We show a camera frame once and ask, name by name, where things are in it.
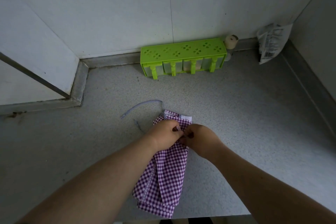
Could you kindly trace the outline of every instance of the purple and white fabric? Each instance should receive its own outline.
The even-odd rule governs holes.
[[[177,120],[182,131],[191,124],[191,117],[166,109],[153,124],[162,120]],[[139,209],[172,218],[174,208],[179,204],[187,155],[188,147],[176,142],[153,156],[133,189],[132,194],[138,200]]]

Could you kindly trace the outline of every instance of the person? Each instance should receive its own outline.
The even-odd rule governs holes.
[[[113,223],[153,155],[177,140],[210,161],[260,223],[336,223],[336,214],[247,162],[209,128],[163,120],[141,139],[98,161],[17,223]]]

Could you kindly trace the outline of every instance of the green spice rack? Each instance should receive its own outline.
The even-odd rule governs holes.
[[[163,44],[141,48],[140,64],[145,76],[157,79],[159,75],[177,73],[195,74],[197,71],[223,66],[226,57],[224,43],[219,38],[178,44]]]

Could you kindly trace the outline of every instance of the gray countertop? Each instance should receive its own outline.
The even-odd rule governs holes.
[[[210,127],[233,151],[336,212],[336,146],[279,56],[236,53],[214,73],[146,78],[139,64],[93,69],[80,108],[0,117],[0,223],[12,223],[70,178],[141,136],[165,108]],[[216,168],[189,151],[173,218],[248,214]],[[128,198],[117,220],[157,219]]]

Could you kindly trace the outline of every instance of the green handle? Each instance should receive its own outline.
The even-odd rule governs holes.
[[[156,67],[150,66],[150,69],[152,70],[153,79],[156,80],[158,78],[158,75],[156,74]]]
[[[192,59],[191,60],[191,69],[190,69],[190,73],[194,74],[196,72],[196,60]]]
[[[170,67],[171,67],[171,75],[176,76],[176,63],[170,62]]]
[[[211,58],[211,66],[210,66],[210,72],[211,73],[215,71],[216,62],[217,62],[217,58]]]

